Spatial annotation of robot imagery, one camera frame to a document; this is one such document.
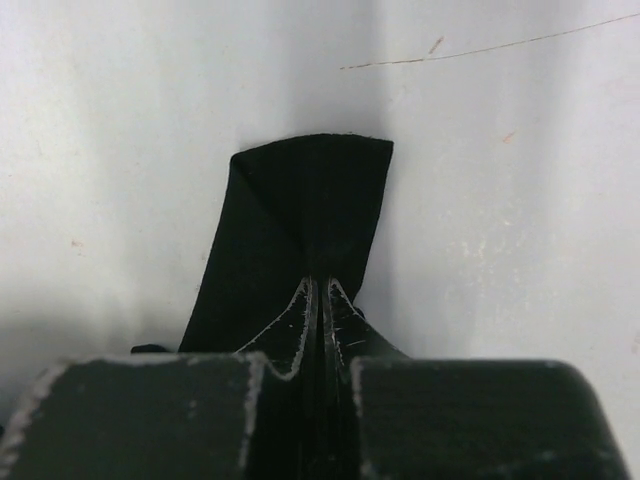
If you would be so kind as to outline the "black t shirt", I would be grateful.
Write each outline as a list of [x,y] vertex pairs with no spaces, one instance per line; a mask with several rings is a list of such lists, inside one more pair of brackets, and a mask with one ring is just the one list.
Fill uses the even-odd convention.
[[232,352],[281,314],[300,282],[359,292],[394,145],[315,134],[232,156],[221,216],[180,352]]

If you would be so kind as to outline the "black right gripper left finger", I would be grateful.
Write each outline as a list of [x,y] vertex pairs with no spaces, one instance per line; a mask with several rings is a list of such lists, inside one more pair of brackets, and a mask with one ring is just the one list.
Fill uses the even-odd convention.
[[262,359],[279,380],[300,380],[315,349],[318,311],[317,282],[303,278],[284,311],[233,355]]

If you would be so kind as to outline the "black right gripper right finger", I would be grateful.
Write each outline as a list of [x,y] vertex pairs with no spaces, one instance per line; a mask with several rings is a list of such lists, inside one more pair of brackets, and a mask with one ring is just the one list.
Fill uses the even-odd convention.
[[340,382],[349,381],[350,364],[356,357],[408,359],[367,321],[337,279],[323,286],[322,310],[327,371]]

